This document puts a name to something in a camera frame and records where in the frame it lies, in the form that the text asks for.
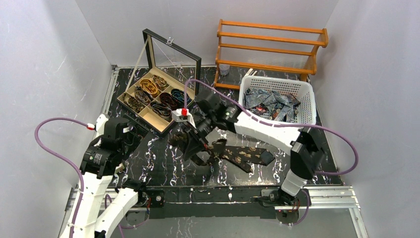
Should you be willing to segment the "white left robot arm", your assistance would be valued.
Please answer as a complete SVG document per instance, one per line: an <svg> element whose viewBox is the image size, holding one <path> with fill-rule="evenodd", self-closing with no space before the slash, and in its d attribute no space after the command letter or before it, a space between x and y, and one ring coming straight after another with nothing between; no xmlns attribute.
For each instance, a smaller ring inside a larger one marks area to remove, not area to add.
<svg viewBox="0 0 420 238"><path fill-rule="evenodd" d="M127 137L133 126L126 118L100 115L95 124L97 136L89 144L80 166L80 183L63 238L107 238L130 208L149 205L146 185L128 179L116 198L101 213L105 193L122 162L129 156Z"/></svg>

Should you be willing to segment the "black gold floral tie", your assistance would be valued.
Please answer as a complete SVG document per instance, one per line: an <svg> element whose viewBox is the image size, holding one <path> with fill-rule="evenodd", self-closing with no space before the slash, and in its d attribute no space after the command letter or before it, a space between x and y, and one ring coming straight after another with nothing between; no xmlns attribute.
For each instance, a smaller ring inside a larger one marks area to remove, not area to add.
<svg viewBox="0 0 420 238"><path fill-rule="evenodd" d="M183 133L175 133L168 143L180 149L182 153L186 142ZM274 155L265 148L227 146L226 143L226 139L220 138L207 145L206 151L197 153L190 160L198 166L213 166L220 160L226 160L244 172L251 173L253 172L251 164L267 166L275 159Z"/></svg>

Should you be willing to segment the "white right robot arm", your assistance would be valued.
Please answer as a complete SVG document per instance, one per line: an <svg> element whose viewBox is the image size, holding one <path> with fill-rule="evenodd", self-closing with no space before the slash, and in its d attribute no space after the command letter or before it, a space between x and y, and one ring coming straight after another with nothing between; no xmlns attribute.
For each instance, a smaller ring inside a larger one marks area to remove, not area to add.
<svg viewBox="0 0 420 238"><path fill-rule="evenodd" d="M183 150L186 159L192 158L208 148L206 137L216 127L256 138L266 142L290 156L290 169L279 189L279 195L294 198L311 180L326 157L325 151L317 143L317 133L309 124L294 128L292 124L272 124L252 115L237 105L224 105L218 96L206 93L197 105L204 118L194 122L186 108L172 111L172 119L181 122L187 134Z"/></svg>

